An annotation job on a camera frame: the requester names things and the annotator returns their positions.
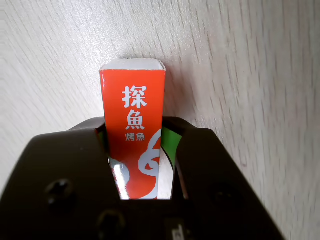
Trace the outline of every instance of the orange cardboard box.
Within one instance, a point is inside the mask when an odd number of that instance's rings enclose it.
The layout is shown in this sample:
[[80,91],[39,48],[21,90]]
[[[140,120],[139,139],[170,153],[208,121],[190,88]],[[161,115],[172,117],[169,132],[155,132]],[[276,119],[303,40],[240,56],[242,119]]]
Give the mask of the orange cardboard box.
[[158,196],[166,68],[117,59],[100,69],[109,164],[122,199]]

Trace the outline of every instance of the green stripe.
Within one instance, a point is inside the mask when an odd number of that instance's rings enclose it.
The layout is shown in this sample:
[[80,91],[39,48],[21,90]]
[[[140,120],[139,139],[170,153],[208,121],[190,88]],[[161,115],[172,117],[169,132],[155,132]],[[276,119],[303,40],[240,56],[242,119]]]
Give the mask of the green stripe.
[[161,147],[166,152],[172,167],[175,168],[177,147],[182,136],[169,130],[166,127],[162,128]]

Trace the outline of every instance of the white chinese characters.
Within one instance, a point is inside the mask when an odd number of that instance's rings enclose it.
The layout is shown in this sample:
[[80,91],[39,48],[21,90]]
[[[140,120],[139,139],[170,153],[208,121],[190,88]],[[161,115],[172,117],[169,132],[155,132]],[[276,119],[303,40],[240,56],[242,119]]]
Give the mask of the white chinese characters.
[[[140,109],[141,106],[147,106],[147,103],[144,101],[146,99],[145,90],[147,90],[146,86],[132,86],[131,89],[126,86],[124,88],[124,91],[122,92],[124,94],[124,97],[122,98],[122,101],[125,102],[124,108],[136,106],[137,109]],[[127,116],[127,122],[128,125],[125,130],[145,129],[145,127],[142,125],[143,117],[140,116],[139,111],[134,111],[133,109],[131,109]],[[130,142],[145,140],[145,135],[143,133],[137,133],[136,135],[134,133],[126,133],[125,137],[125,140]]]
[[124,97],[122,98],[122,101],[125,102],[124,107],[130,107],[131,98],[133,99],[133,102],[131,104],[132,107],[136,106],[137,109],[140,109],[141,105],[143,107],[147,106],[147,103],[144,101],[144,99],[146,99],[146,97],[144,96],[145,90],[147,90],[146,86],[132,86],[129,91],[129,87],[126,86],[124,88],[124,91],[122,92],[124,94]]
[[126,133],[125,134],[126,141],[144,141],[145,140],[145,135],[143,133],[137,133],[136,138],[134,133]]
[[130,110],[129,115],[127,117],[128,126],[126,127],[125,130],[128,130],[130,127],[132,129],[142,129],[142,130],[145,129],[145,127],[142,126],[143,117],[139,115],[140,115],[139,111],[135,112],[132,109]]

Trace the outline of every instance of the white wood grain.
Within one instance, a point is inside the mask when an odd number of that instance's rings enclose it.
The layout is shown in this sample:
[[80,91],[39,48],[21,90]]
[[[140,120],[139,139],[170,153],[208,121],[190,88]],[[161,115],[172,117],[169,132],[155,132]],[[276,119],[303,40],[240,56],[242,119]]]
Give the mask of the white wood grain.
[[6,0],[0,189],[33,136],[103,115],[102,65],[157,58],[164,115],[214,130],[283,234],[317,239],[319,10],[319,0]]

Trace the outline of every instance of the screw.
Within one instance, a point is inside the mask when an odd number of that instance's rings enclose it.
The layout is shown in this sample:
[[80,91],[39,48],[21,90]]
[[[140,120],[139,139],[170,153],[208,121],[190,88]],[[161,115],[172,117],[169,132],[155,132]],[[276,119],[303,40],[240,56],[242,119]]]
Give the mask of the screw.
[[98,219],[98,236],[100,240],[124,239],[126,221],[117,210],[105,210]]
[[47,203],[50,206],[65,206],[66,203],[70,203],[73,193],[73,185],[68,179],[56,180],[45,188]]

